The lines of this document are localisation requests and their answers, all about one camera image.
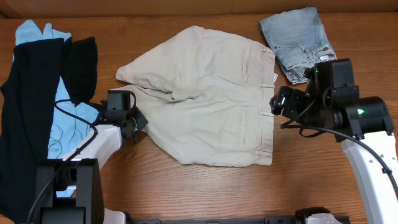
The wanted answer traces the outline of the beige khaki shorts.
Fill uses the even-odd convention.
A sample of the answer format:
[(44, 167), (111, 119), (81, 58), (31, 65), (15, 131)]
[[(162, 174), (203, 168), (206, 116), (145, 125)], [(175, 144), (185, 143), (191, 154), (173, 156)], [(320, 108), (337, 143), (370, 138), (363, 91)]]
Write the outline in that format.
[(181, 164), (269, 166), (275, 56), (240, 35), (191, 26), (120, 67), (146, 133)]

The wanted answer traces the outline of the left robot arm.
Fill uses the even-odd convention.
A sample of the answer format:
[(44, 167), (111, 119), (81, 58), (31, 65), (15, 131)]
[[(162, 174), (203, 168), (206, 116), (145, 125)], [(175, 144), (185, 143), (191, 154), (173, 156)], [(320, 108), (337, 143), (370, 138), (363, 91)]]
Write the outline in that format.
[(27, 223), (132, 223), (129, 213), (105, 208), (100, 169), (148, 121), (130, 90), (110, 90), (102, 104), (104, 118), (98, 125), (90, 124), (92, 131), (82, 144), (63, 158), (38, 166)]

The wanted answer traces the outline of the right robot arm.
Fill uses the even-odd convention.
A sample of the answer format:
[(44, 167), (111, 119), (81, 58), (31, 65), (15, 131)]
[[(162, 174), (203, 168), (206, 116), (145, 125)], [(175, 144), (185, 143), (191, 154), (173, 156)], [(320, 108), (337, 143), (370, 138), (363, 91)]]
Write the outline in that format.
[(282, 86), (271, 112), (282, 129), (334, 134), (351, 164), (369, 223), (397, 223), (397, 153), (394, 125), (378, 96), (362, 98), (351, 60), (320, 62), (305, 70), (305, 91)]

